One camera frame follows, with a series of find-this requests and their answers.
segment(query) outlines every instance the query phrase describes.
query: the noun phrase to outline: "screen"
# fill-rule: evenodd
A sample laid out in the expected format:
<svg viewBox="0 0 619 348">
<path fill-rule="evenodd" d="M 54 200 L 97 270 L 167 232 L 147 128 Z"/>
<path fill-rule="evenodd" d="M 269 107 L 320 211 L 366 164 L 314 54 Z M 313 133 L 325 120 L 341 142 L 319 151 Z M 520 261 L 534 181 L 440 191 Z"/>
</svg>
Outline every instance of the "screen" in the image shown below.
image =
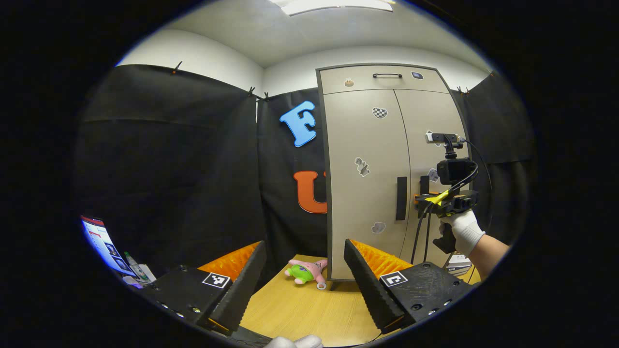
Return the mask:
<svg viewBox="0 0 619 348">
<path fill-rule="evenodd" d="M 109 267 L 120 273 L 137 277 L 124 261 L 121 253 L 114 246 L 114 243 L 112 243 L 112 239 L 105 229 L 103 221 L 82 216 L 82 224 L 84 225 L 86 239 Z"/>
</svg>

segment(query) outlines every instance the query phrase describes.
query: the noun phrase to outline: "hand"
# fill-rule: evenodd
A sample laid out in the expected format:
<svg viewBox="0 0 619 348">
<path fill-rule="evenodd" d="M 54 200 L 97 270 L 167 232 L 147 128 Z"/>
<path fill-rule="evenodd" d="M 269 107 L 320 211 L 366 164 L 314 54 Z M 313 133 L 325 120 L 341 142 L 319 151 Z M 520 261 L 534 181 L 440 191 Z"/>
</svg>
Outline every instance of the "hand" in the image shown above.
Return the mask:
<svg viewBox="0 0 619 348">
<path fill-rule="evenodd" d="M 442 217 L 439 231 L 443 234 L 444 225 L 451 225 L 451 230 L 456 238 L 456 250 L 460 251 L 464 256 L 469 257 L 477 242 L 485 234 L 477 224 L 477 218 L 472 210 L 465 211 L 461 214 Z"/>
<path fill-rule="evenodd" d="M 307 335 L 299 338 L 296 341 L 291 341 L 287 338 L 277 336 L 269 342 L 264 348 L 323 348 L 322 340 L 318 336 Z"/>
</svg>

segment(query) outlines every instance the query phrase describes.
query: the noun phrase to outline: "ceiling light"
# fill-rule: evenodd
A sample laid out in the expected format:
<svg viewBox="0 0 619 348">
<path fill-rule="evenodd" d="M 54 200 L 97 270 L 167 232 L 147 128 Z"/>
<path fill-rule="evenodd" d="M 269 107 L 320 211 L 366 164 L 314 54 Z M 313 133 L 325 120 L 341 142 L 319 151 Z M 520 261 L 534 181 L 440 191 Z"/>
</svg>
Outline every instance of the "ceiling light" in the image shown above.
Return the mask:
<svg viewBox="0 0 619 348">
<path fill-rule="evenodd" d="M 281 7 L 287 15 L 335 7 L 365 7 L 393 12 L 391 5 L 383 0 L 271 0 L 271 2 Z"/>
</svg>

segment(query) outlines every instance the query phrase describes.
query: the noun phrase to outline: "pink plush toy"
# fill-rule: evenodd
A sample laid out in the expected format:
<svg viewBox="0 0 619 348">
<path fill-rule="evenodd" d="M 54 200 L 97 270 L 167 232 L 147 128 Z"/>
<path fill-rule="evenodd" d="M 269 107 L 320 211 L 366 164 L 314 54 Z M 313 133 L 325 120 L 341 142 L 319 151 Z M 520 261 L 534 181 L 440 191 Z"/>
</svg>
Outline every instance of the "pink plush toy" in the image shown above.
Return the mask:
<svg viewBox="0 0 619 348">
<path fill-rule="evenodd" d="M 327 260 L 323 259 L 311 263 L 293 259 L 288 261 L 288 263 L 291 264 L 292 267 L 285 270 L 284 274 L 293 276 L 295 278 L 295 283 L 305 284 L 306 282 L 316 280 L 316 282 L 318 282 L 316 285 L 318 289 L 324 290 L 327 288 L 327 283 L 324 282 L 324 277 L 322 276 L 322 269 L 327 266 Z"/>
</svg>

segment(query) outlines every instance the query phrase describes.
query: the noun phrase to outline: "blue letter f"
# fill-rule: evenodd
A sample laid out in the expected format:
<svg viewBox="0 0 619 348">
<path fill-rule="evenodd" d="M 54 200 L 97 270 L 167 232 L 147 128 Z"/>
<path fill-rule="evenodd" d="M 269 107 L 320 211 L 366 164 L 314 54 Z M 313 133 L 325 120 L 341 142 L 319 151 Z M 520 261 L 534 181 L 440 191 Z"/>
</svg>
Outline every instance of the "blue letter f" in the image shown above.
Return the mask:
<svg viewBox="0 0 619 348">
<path fill-rule="evenodd" d="M 307 110 L 314 110 L 314 104 L 306 100 L 279 118 L 280 122 L 286 122 L 288 128 L 290 128 L 292 134 L 295 136 L 296 147 L 301 147 L 303 144 L 316 137 L 316 131 L 310 131 L 305 126 L 306 124 L 312 127 L 316 125 L 314 116 Z"/>
</svg>

